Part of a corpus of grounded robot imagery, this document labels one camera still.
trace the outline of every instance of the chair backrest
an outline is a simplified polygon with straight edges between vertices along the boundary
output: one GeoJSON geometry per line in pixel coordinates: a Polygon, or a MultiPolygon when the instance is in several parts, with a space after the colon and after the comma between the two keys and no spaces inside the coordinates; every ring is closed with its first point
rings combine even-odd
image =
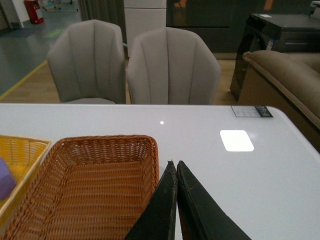
{"type": "Polygon", "coordinates": [[[47,54],[61,102],[102,98],[126,103],[126,66],[119,26],[88,20],[69,26],[47,54]]]}
{"type": "Polygon", "coordinates": [[[221,68],[194,32],[165,27],[137,36],[127,80],[133,104],[211,105],[221,68]]]}

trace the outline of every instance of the beige sofa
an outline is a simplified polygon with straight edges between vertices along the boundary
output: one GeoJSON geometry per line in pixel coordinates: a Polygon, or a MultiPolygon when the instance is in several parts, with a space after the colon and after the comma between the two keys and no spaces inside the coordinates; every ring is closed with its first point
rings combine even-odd
{"type": "Polygon", "coordinates": [[[239,105],[282,110],[320,153],[320,53],[246,52],[239,105]]]}

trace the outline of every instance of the red fire extinguisher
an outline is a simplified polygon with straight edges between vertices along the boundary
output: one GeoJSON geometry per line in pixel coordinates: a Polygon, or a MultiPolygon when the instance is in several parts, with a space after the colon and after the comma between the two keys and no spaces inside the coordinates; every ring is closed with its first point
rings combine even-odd
{"type": "Polygon", "coordinates": [[[40,24],[44,22],[41,7],[38,0],[25,0],[24,5],[32,24],[40,24]]]}

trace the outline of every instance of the purple object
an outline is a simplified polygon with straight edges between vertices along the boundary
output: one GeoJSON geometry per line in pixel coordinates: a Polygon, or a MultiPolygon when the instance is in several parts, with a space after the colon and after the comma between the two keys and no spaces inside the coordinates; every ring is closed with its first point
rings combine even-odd
{"type": "Polygon", "coordinates": [[[17,183],[5,160],[0,157],[0,200],[8,197],[17,183]]]}

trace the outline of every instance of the white table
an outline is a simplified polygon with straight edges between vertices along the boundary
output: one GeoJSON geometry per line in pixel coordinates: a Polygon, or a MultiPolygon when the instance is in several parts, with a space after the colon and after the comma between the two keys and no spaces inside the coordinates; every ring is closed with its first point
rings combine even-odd
{"type": "MultiPolygon", "coordinates": [[[[253,240],[320,239],[320,155],[292,122],[236,117],[230,106],[0,104],[0,134],[51,140],[149,135],[160,174],[184,161],[253,240]],[[221,130],[245,130],[251,152],[226,151],[221,130]]],[[[176,238],[182,239],[179,218],[176,238]]]]}

